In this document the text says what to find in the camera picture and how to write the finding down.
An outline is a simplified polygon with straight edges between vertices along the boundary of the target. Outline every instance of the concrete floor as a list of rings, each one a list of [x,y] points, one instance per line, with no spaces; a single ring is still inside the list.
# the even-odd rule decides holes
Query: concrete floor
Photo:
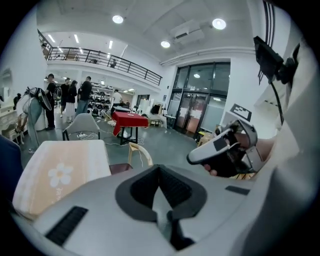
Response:
[[[113,127],[108,125],[107,122],[101,121],[97,123],[101,128],[100,138],[108,144],[119,144],[120,139],[114,137],[111,132]],[[39,142],[43,141],[62,141],[62,131],[68,126],[66,118],[60,118],[58,113],[55,114],[55,130],[51,131],[38,131]],[[185,168],[201,175],[207,175],[206,171],[201,165],[190,165],[187,162],[187,154],[196,147],[195,141],[173,129],[164,129],[162,127],[151,126],[147,129],[139,128],[138,137],[143,139],[143,146],[151,155],[154,164],[174,165]],[[71,140],[78,140],[76,135],[70,136]],[[106,149],[110,165],[122,164],[128,162],[129,146],[108,145]],[[30,138],[28,135],[24,138],[24,145],[21,145],[21,159],[22,166],[25,167],[32,157],[28,153],[30,148]],[[143,167],[147,167],[147,161],[142,155]],[[133,168],[140,168],[142,166],[140,154],[134,152],[132,155],[131,165]]]

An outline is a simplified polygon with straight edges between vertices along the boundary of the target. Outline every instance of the exit door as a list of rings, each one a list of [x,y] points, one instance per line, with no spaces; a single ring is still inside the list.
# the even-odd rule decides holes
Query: exit door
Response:
[[[175,129],[178,132],[195,137],[206,99],[207,94],[187,92],[183,94],[175,123]]]

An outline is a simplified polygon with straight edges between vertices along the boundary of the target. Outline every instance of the red tablecloth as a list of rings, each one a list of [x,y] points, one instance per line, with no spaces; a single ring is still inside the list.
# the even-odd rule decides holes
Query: red tablecloth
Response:
[[[113,135],[117,136],[121,131],[121,127],[148,127],[148,119],[135,114],[125,112],[114,112],[112,118],[116,121],[116,125],[113,130]]]

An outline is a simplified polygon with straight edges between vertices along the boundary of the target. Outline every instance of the mirror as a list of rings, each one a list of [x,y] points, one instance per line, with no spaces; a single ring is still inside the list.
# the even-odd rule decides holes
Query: mirror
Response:
[[[1,109],[14,105],[13,101],[12,72],[9,68],[4,70],[0,76],[0,107]]]

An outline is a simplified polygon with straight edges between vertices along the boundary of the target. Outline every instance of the white flower print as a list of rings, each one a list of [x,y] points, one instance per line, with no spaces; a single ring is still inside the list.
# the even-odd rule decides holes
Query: white flower print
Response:
[[[51,177],[50,186],[55,188],[58,186],[59,182],[67,185],[71,181],[71,176],[68,175],[73,171],[72,166],[65,166],[63,162],[56,165],[56,169],[51,169],[48,172],[48,176]]]

